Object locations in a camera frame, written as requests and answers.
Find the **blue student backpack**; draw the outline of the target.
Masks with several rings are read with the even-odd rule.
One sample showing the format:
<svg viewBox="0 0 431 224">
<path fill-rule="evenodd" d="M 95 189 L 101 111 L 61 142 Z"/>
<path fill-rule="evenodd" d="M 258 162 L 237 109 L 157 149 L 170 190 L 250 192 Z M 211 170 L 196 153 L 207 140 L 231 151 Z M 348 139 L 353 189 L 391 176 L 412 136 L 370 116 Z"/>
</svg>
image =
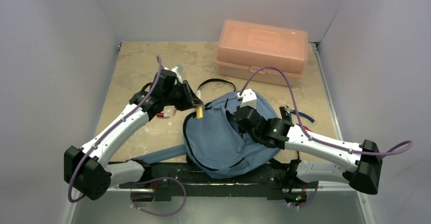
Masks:
<svg viewBox="0 0 431 224">
<path fill-rule="evenodd" d="M 266 163 L 286 171 L 289 164 L 274 159 L 280 151 L 278 148 L 267 148 L 239 132 L 233 120 L 233 113 L 240 106 L 236 94 L 232 91 L 206 103 L 201 119 L 194 112 L 187 115 L 182 123 L 182 145 L 137 159 L 154 164 L 185 154 L 198 168 L 216 179 L 243 175 Z"/>
</svg>

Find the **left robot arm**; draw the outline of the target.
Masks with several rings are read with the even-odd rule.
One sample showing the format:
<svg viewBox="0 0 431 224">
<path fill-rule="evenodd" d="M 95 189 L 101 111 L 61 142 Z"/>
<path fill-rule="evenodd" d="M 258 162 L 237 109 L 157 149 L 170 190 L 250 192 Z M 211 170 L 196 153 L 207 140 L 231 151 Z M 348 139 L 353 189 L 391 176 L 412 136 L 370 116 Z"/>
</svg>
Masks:
<svg viewBox="0 0 431 224">
<path fill-rule="evenodd" d="M 150 122 L 166 106 L 185 111 L 203 102 L 181 77 L 182 67 L 161 68 L 152 83 L 135 93 L 123 111 L 101 133 L 80 148 L 70 146 L 64 152 L 64 181 L 68 199 L 74 203 L 72 190 L 91 200 L 100 198 L 108 188 L 133 182 L 139 188 L 151 183 L 147 163 L 131 159 L 110 164 L 113 155 L 138 129 Z"/>
</svg>

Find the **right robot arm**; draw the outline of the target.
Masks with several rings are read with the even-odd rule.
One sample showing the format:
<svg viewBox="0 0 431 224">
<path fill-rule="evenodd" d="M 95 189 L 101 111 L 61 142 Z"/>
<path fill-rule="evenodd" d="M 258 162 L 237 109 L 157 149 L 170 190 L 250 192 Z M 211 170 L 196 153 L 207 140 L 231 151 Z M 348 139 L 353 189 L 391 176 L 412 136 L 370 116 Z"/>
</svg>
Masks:
<svg viewBox="0 0 431 224">
<path fill-rule="evenodd" d="M 304 133 L 299 125 L 280 118 L 265 119 L 250 106 L 239 108 L 233 119 L 255 143 L 267 148 L 300 151 L 326 160 L 320 164 L 302 161 L 296 168 L 288 170 L 285 180 L 290 186 L 332 181 L 346 183 L 364 194 L 378 193 L 383 157 L 375 142 L 351 143 Z"/>
</svg>

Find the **yellow highlighter pen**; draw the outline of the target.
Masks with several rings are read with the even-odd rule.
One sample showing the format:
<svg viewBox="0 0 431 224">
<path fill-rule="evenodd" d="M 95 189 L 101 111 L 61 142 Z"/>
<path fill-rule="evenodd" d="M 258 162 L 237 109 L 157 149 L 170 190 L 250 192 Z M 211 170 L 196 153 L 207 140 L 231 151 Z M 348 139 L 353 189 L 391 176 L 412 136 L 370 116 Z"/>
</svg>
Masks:
<svg viewBox="0 0 431 224">
<path fill-rule="evenodd" d="M 203 118 L 203 113 L 204 113 L 203 106 L 196 107 L 196 118 L 197 119 L 202 119 Z"/>
</svg>

